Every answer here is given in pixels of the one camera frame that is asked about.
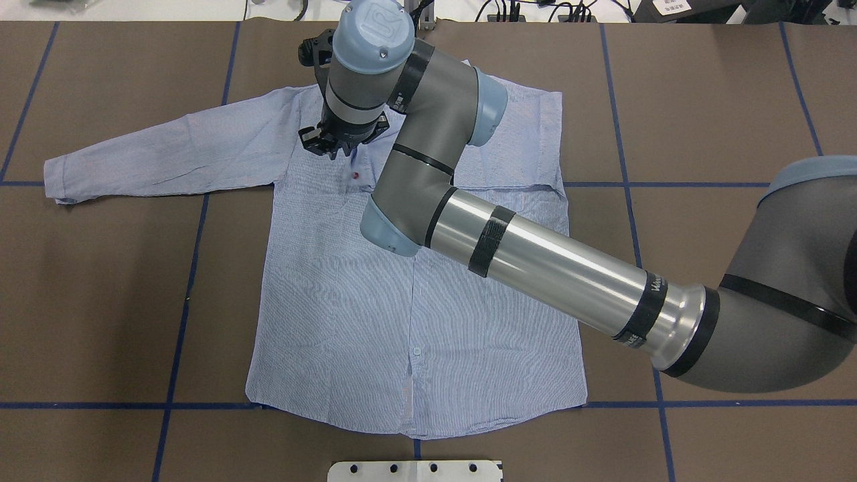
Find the light blue cap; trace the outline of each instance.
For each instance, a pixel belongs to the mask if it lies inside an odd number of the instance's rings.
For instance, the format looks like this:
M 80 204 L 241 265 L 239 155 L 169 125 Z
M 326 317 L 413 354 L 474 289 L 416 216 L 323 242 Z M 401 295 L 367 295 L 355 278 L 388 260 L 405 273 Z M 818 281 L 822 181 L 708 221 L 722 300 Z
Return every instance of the light blue cap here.
M 414 21 L 395 0 L 353 0 L 333 34 L 333 55 L 358 74 L 383 74 L 414 49 Z
M 371 243 L 401 256 L 415 256 L 420 245 L 411 241 L 378 209 L 372 197 L 363 210 L 360 234 Z
M 509 102 L 509 94 L 498 81 L 483 74 L 478 67 L 474 69 L 476 69 L 479 87 L 479 100 L 476 103 L 476 125 L 473 126 L 473 135 L 467 143 L 479 147 L 488 142 L 500 125 L 500 120 L 506 112 L 506 104 Z
M 770 183 L 768 192 L 764 193 L 759 204 L 765 197 L 790 185 L 812 181 L 821 178 L 836 178 L 839 176 L 857 176 L 857 156 L 854 155 L 825 155 L 799 160 L 786 166 Z

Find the light blue shirt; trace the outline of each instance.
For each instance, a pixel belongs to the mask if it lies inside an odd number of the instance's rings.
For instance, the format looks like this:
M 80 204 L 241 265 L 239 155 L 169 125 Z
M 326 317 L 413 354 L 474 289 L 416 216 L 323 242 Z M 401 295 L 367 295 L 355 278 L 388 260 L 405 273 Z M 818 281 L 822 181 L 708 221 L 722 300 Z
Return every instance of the light blue shirt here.
M 494 138 L 468 147 L 459 188 L 567 234 L 561 94 L 503 82 Z M 402 116 L 350 158 L 304 151 L 317 87 L 283 88 L 45 163 L 58 203 L 274 184 L 250 400 L 353 431 L 421 439 L 491 431 L 586 401 L 578 325 L 433 251 L 360 235 Z

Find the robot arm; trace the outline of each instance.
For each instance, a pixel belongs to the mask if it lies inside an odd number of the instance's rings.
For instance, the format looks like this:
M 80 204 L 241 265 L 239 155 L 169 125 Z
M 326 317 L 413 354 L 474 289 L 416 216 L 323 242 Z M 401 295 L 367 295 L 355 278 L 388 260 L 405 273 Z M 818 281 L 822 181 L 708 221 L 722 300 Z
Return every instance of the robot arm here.
M 385 106 L 407 114 L 361 222 L 381 248 L 436 250 L 711 389 L 800 386 L 857 342 L 857 157 L 786 168 L 719 289 L 679 286 L 452 186 L 464 146 L 499 124 L 506 91 L 414 39 L 394 0 L 354 0 L 335 35 L 305 40 L 300 57 L 325 96 L 322 122 L 301 130 L 305 148 L 348 154 L 386 128 Z

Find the shirt cuff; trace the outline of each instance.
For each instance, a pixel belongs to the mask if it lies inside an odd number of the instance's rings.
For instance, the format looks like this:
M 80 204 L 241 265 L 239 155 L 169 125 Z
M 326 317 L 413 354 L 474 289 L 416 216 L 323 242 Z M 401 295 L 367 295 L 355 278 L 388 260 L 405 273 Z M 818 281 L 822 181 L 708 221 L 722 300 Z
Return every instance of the shirt cuff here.
M 57 204 L 67 203 L 62 202 L 65 199 L 64 171 L 65 156 L 56 157 L 45 162 L 45 196 L 54 198 Z

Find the shirt sleeve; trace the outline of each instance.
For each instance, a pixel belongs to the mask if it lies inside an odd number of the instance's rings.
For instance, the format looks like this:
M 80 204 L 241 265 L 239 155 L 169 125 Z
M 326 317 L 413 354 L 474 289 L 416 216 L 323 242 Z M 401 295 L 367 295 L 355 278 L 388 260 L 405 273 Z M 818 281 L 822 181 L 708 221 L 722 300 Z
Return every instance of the shirt sleeve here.
M 297 144 L 299 94 L 308 88 L 275 90 L 48 160 L 45 195 L 73 204 L 270 184 L 285 174 Z

